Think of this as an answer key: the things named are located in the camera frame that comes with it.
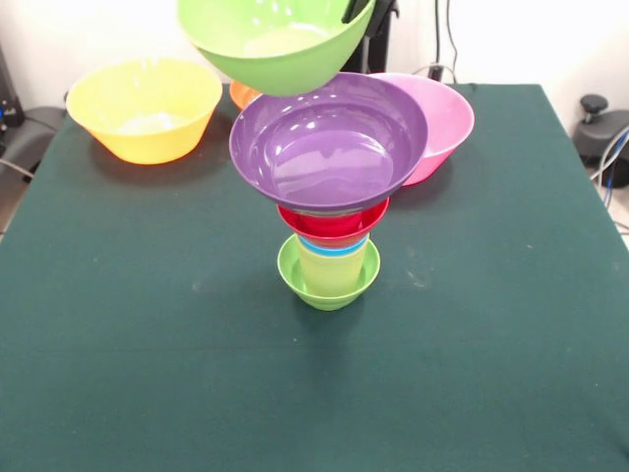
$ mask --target green bowl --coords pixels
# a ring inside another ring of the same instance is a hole
[[[365,35],[375,0],[350,23],[349,0],[178,0],[189,41],[217,69],[262,93],[327,84]]]
[[[349,305],[370,288],[370,285],[372,285],[380,271],[380,254],[375,244],[369,240],[367,243],[367,251],[365,252],[365,261],[363,262],[363,268],[361,268],[356,290],[338,297],[320,297],[308,293],[308,288],[302,278],[302,271],[299,264],[298,242],[295,234],[288,238],[279,250],[279,254],[277,255],[277,268],[286,282],[286,285],[288,285],[299,298],[318,310],[331,312]]]

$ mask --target black knob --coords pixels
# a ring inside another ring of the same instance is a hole
[[[581,98],[581,106],[586,113],[590,115],[596,115],[601,113],[608,107],[609,103],[604,96],[588,94]]]

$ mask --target black cable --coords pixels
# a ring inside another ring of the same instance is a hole
[[[454,59],[452,59],[452,72],[456,74],[456,61],[459,58],[459,50],[456,48],[454,39],[452,39],[452,27],[450,26],[450,0],[446,0],[446,3],[445,3],[445,25],[448,30],[448,37],[450,38],[450,44],[452,45],[452,49],[454,49]]]
[[[620,226],[622,229],[626,229],[627,231],[629,231],[629,225],[625,223],[621,223],[620,221],[614,221],[613,224],[615,224],[616,226]]]
[[[609,209],[609,206],[611,205],[611,195],[613,194],[613,172],[614,170],[616,170],[616,162],[618,162],[618,159],[614,160],[613,164],[611,164],[611,168],[609,169],[609,172],[607,173],[607,178],[605,179],[605,182],[607,183],[606,187],[608,194],[606,195],[604,203],[605,208],[607,209]]]
[[[48,128],[49,130],[51,130],[51,131],[53,131],[55,133],[58,131],[56,128],[54,128],[53,126],[49,125],[45,121],[37,120],[36,118],[31,118],[29,116],[25,116],[24,119],[28,120],[28,121],[32,121],[33,123],[37,123],[37,124],[39,124],[39,125],[41,125],[43,127],[46,127],[46,128]]]
[[[434,62],[441,62],[441,32],[439,26],[439,0],[434,0],[434,33],[436,36],[436,59]]]

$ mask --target black stand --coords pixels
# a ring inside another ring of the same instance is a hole
[[[399,17],[396,0],[376,0],[365,37],[341,69],[343,72],[370,74],[386,71],[393,13]]]

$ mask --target orange bowl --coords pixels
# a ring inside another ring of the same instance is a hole
[[[244,110],[247,108],[247,105],[249,105],[254,98],[260,96],[261,93],[246,86],[245,84],[232,81],[231,86],[229,86],[229,95],[232,97],[234,103],[236,103],[236,106],[238,106],[241,110]]]

